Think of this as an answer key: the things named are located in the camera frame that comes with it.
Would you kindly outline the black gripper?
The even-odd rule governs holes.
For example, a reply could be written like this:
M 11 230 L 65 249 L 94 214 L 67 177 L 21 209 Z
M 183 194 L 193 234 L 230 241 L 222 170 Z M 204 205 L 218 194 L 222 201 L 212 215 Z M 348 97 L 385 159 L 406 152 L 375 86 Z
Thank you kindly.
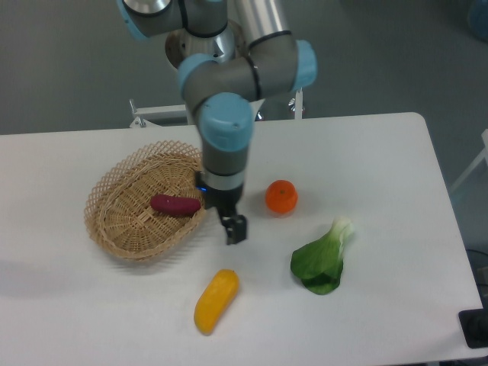
M 204 173 L 196 172 L 195 186 L 202 193 L 204 207 L 216 208 L 226 231 L 226 244 L 235 245 L 247 240 L 247 219 L 238 214 L 237 204 L 242 197 L 243 185 L 229 190 L 212 188 L 204 182 Z

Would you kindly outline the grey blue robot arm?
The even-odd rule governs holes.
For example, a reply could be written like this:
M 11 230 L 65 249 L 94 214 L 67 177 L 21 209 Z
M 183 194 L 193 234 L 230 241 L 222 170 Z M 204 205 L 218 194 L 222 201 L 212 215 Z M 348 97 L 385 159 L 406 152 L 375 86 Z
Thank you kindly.
M 178 88 L 201 137 L 195 175 L 205 205 L 215 208 L 230 244 L 247 237 L 237 212 L 255 122 L 252 104 L 311 85 L 318 62 L 297 40 L 279 1 L 237 1 L 231 24 L 225 1 L 120 1 L 137 39 L 179 32 Z

